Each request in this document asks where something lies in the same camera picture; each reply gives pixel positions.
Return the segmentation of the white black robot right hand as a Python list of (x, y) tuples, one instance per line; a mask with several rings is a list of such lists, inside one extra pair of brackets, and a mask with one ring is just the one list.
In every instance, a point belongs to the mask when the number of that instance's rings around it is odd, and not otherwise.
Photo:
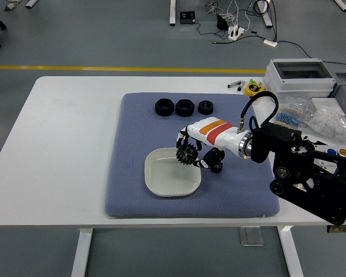
[(176, 141), (176, 158), (185, 165), (221, 172), (224, 151), (229, 149), (236, 156), (250, 158), (251, 133), (231, 123), (209, 117), (183, 128)]

